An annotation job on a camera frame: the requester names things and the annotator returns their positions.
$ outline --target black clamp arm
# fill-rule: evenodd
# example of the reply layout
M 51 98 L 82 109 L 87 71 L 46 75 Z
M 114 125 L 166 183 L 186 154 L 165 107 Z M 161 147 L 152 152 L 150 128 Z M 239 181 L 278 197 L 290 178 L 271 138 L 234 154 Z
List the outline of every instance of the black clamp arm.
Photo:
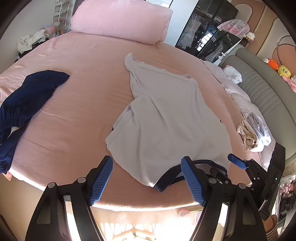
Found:
M 97 168 L 72 184 L 49 183 L 32 215 L 25 241 L 71 241 L 65 201 L 72 203 L 81 241 L 103 241 L 90 206 L 101 198 L 112 169 L 112 158 L 105 156 Z
M 228 205 L 223 241 L 267 240 L 262 219 L 270 216 L 272 197 L 284 171 L 285 148 L 276 143 L 268 171 L 252 159 L 243 161 L 233 154 L 228 159 L 247 172 L 252 181 L 250 187 L 243 183 L 232 184 L 214 167 L 210 169 L 211 175 L 206 175 L 188 156 L 181 161 L 181 170 L 192 197 L 204 207 L 190 241 L 212 240 L 222 203 Z

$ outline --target pink bed sheet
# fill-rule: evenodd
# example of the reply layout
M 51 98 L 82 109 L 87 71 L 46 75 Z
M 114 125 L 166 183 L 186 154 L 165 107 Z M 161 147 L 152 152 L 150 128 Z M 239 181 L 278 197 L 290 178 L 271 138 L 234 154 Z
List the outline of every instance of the pink bed sheet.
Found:
M 70 75 L 32 118 L 23 134 L 10 169 L 15 177 L 40 189 L 49 182 L 68 184 L 87 175 L 105 155 L 110 155 L 105 138 L 133 100 L 129 72 L 124 66 L 128 53 L 138 61 L 174 74 L 190 74 L 198 82 L 206 104 L 225 124 L 233 153 L 260 163 L 258 153 L 247 151 L 236 132 L 241 113 L 199 59 L 165 43 L 152 46 L 70 32 L 43 43 L 0 75 L 0 101 L 34 72 L 51 69 Z M 233 183 L 250 183 L 245 171 L 234 165 L 230 166 L 229 177 Z M 169 186 L 160 194 L 137 182 L 114 163 L 96 205 L 113 210 L 151 210 L 191 204 L 194 201 L 185 181 Z

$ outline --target crumpled laundry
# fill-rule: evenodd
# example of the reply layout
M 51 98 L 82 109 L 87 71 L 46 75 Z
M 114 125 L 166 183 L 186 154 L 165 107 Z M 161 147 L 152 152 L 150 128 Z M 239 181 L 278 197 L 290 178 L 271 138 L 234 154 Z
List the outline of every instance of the crumpled laundry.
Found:
M 21 54 L 27 50 L 31 50 L 33 44 L 45 41 L 48 36 L 49 35 L 46 33 L 46 29 L 41 29 L 37 31 L 31 38 L 30 35 L 20 37 L 20 39 L 17 41 L 17 50 Z
M 246 120 L 242 120 L 241 124 L 237 128 L 237 132 L 242 136 L 244 146 L 248 151 L 263 151 L 263 143 L 259 141 L 258 136 L 253 130 L 252 126 Z
M 29 74 L 0 107 L 0 173 L 11 167 L 17 144 L 34 116 L 69 75 L 45 70 Z
M 271 138 L 262 119 L 258 115 L 251 112 L 247 117 L 247 121 L 257 134 L 259 141 L 262 141 L 264 146 L 268 146 L 271 143 Z
M 247 116 L 247 120 L 241 122 L 237 132 L 242 136 L 244 146 L 248 151 L 261 152 L 264 146 L 268 146 L 271 143 L 267 126 L 253 112 Z
M 242 75 L 234 67 L 226 65 L 223 72 L 233 83 L 238 84 L 242 82 Z

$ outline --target yellow plush toy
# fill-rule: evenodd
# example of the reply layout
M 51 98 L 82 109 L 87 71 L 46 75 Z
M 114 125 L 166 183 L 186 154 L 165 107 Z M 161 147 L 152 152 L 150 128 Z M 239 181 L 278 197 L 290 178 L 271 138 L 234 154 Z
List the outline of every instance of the yellow plush toy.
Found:
M 291 72 L 283 65 L 281 65 L 278 69 L 278 74 L 280 76 L 284 76 L 286 78 L 291 78 Z

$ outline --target stuffed toy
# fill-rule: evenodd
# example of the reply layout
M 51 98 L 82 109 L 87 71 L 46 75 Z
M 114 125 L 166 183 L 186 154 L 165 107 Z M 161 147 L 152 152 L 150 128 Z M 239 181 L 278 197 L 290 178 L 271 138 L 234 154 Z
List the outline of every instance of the stuffed toy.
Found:
M 273 59 L 263 59 L 265 63 L 267 63 L 271 68 L 273 68 L 275 71 L 278 71 L 279 65 L 273 60 Z
M 296 83 L 294 83 L 292 81 L 292 78 L 289 79 L 289 78 L 286 78 L 285 76 L 282 76 L 282 78 L 288 83 L 288 85 L 290 86 L 291 90 L 296 93 Z
M 296 75 L 294 75 L 293 77 L 291 77 L 291 80 L 294 84 L 296 84 Z
M 284 77 L 286 77 L 286 78 L 288 78 L 288 79 L 290 79 L 291 78 L 291 72 L 285 67 L 285 66 L 283 66 L 283 65 L 281 65 L 280 67 L 279 67 L 279 69 L 278 69 L 278 74 L 280 75 L 280 76 L 284 76 Z
M 255 34 L 253 34 L 252 32 L 248 32 L 246 34 L 246 39 L 248 40 L 249 43 L 252 43 L 255 40 Z

